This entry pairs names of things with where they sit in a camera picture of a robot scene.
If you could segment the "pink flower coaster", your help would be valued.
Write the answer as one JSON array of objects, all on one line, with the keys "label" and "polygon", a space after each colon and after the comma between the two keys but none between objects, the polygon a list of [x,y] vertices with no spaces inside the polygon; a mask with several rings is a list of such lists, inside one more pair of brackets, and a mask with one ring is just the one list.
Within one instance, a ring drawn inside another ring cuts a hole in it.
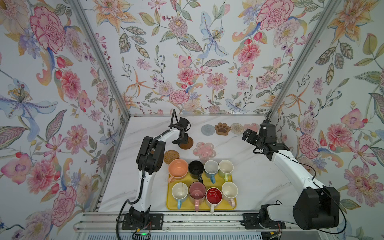
[{"label": "pink flower coaster", "polygon": [[256,132],[256,133],[258,133],[260,127],[259,127],[259,125],[256,124],[256,123],[245,124],[245,125],[244,125],[244,130],[248,130],[248,129],[249,129],[249,130],[252,130],[252,131],[254,131],[254,132]]},{"label": "pink flower coaster", "polygon": [[199,159],[204,163],[212,158],[215,158],[217,155],[212,143],[203,142],[197,143],[196,148],[193,150],[193,154],[199,157]]}]

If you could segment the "patterned round white coaster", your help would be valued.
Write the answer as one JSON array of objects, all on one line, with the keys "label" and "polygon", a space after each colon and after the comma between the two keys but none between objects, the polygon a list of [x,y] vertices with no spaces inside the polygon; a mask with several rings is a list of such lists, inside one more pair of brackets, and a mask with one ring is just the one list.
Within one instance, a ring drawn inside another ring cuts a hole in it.
[{"label": "patterned round white coaster", "polygon": [[242,135],[244,131],[244,126],[239,123],[233,123],[231,125],[231,132],[236,135]]}]

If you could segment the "dark brown round coaster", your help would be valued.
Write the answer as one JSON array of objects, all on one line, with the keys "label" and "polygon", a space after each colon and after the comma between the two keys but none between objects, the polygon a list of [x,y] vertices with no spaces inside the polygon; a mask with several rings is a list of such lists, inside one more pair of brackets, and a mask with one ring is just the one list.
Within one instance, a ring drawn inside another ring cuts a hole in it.
[{"label": "dark brown round coaster", "polygon": [[194,145],[194,141],[191,137],[187,138],[187,141],[185,143],[180,144],[180,148],[183,150],[191,149]]}]

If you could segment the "grey round coaster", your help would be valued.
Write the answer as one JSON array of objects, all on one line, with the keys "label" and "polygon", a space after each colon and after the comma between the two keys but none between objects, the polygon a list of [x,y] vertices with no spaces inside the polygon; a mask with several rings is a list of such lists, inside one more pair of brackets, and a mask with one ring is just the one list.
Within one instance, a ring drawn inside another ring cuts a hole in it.
[{"label": "grey round coaster", "polygon": [[201,132],[205,136],[212,136],[216,130],[213,125],[206,124],[201,127]]}]

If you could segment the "brown paw coaster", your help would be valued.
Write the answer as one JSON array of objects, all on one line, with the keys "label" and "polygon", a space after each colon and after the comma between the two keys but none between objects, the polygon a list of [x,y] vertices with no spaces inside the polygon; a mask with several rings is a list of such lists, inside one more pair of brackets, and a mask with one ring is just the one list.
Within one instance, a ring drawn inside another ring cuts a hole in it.
[{"label": "brown paw coaster", "polygon": [[217,125],[215,125],[215,131],[217,135],[227,136],[231,131],[231,127],[228,126],[226,123],[218,123]]}]

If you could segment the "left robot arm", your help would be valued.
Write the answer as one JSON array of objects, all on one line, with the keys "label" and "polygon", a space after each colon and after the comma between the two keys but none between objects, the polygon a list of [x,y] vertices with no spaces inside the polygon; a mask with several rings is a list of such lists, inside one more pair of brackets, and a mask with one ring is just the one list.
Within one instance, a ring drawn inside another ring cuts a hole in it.
[{"label": "left robot arm", "polygon": [[139,186],[136,198],[127,199],[117,218],[117,225],[142,229],[150,224],[150,197],[156,173],[161,169],[170,142],[180,146],[188,142],[190,121],[173,115],[168,129],[155,137],[144,137],[136,159],[139,170]]}]

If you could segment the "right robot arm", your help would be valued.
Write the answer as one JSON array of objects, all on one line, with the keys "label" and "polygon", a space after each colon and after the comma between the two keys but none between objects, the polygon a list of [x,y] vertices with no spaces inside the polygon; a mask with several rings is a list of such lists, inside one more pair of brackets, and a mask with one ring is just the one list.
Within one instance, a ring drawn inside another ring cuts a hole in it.
[{"label": "right robot arm", "polygon": [[262,205],[258,213],[258,223],[263,228],[290,223],[302,230],[318,230],[328,233],[329,228],[339,225],[340,194],[334,187],[326,187],[308,172],[309,165],[302,164],[293,156],[284,143],[278,143],[276,127],[264,120],[259,131],[246,129],[242,139],[255,146],[254,154],[263,154],[275,164],[290,180],[298,192],[293,206]]}]

